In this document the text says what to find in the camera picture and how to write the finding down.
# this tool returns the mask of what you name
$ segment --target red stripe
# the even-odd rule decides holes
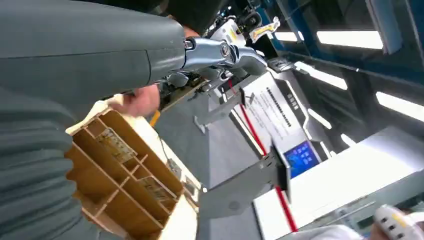
[[[236,91],[233,89],[233,83],[231,82],[231,79],[228,80],[228,85],[234,95],[236,95]],[[263,156],[267,154],[267,151],[265,150],[264,145],[262,144],[261,140],[259,139],[258,134],[255,131],[255,128],[252,125],[252,122],[250,121],[248,114],[246,113],[245,106],[240,104],[241,112],[243,113],[244,119],[246,119],[246,123],[250,129],[251,134],[253,135],[254,140],[259,145],[260,149],[262,150]],[[292,216],[292,213],[290,212],[289,205],[287,204],[286,200],[283,197],[283,192],[281,190],[281,187],[278,185],[275,185],[275,191],[277,193],[279,202],[281,204],[282,210],[284,211],[285,217],[287,218],[288,225],[290,226],[290,229],[292,232],[298,232],[298,228],[296,227],[295,220]]]

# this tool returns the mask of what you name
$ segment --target yellow tag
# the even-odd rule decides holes
[[[401,217],[399,217],[398,215],[396,215],[396,213],[393,213],[391,215],[393,217],[393,219],[398,222],[403,228],[407,227],[407,224],[404,222],[404,220],[402,220]]]
[[[230,37],[232,37],[233,41],[235,41],[237,39],[237,36],[236,36],[236,33],[234,32],[234,30],[230,29],[229,34],[230,34]]]

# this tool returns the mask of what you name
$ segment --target cable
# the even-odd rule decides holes
[[[233,89],[233,83],[231,82],[231,79],[228,80],[228,86],[231,89],[231,91],[234,93],[234,95],[236,95],[236,91]],[[260,149],[262,150],[262,156],[264,157],[267,154],[267,151],[265,150],[264,145],[259,139],[258,134],[256,133],[255,128],[253,127],[252,122],[250,121],[249,116],[246,113],[245,106],[243,106],[243,104],[241,103],[239,105],[243,113],[244,119],[246,120],[246,123],[249,127],[249,130],[251,134],[253,135],[253,138],[256,141],[257,145],[259,145]],[[281,204],[281,208],[284,211],[285,217],[287,218],[287,222],[288,222],[288,225],[290,226],[291,231],[298,232],[299,230],[296,227],[295,219],[293,218],[293,215],[290,212],[289,205],[287,204],[286,199],[283,196],[283,191],[281,187],[275,184],[274,188],[277,193],[279,202]]]
[[[164,143],[162,142],[161,135],[159,135],[159,132],[158,132],[158,130],[156,130],[156,128],[154,128],[154,127],[152,127],[152,128],[154,129],[154,131],[157,133],[157,136],[159,137],[160,145],[162,146],[162,151],[163,151],[163,154],[165,155],[166,160],[169,161],[170,158],[168,157],[167,152],[165,151],[165,146],[164,146]]]

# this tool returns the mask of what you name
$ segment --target ceiling light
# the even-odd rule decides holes
[[[316,119],[318,122],[320,122],[322,125],[324,125],[327,129],[331,129],[331,123],[329,121],[327,121],[325,118],[323,118],[321,115],[319,115],[318,113],[316,113],[314,110],[308,108],[307,112],[314,118]]]
[[[302,32],[301,31],[297,31],[297,33],[299,34],[300,40],[305,41],[304,36],[302,35]]]
[[[266,33],[266,35],[268,36],[269,39],[274,39],[274,36],[272,33],[268,32]]]
[[[291,31],[287,32],[275,32],[275,37],[280,41],[291,41],[291,42],[297,42],[298,38],[296,37],[296,34]]]
[[[324,150],[325,155],[327,156],[327,159],[331,158],[330,152],[327,149],[326,145],[324,144],[323,141],[320,141],[319,144],[321,145],[321,148]]]
[[[301,62],[301,61],[297,61],[296,63],[294,63],[294,66],[304,70],[306,72],[309,73],[309,75],[315,79],[321,80],[325,83],[328,83],[330,85],[333,85],[334,87],[337,87],[339,89],[343,89],[343,90],[347,90],[348,89],[348,85],[346,85],[346,82],[343,78],[340,78],[338,76],[334,76],[331,74],[328,74],[326,72],[323,71],[318,71],[315,68],[313,68],[312,66]]]
[[[378,91],[378,103],[386,108],[424,122],[424,106]]]
[[[383,42],[378,31],[317,31],[322,44],[383,49]]]
[[[353,145],[356,144],[356,142],[352,140],[350,137],[348,137],[346,134],[342,133],[340,136],[343,142],[347,144],[349,147],[352,147]]]

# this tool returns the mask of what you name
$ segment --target monitor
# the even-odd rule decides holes
[[[320,163],[308,141],[285,152],[284,157],[290,165],[291,178],[295,178]]]

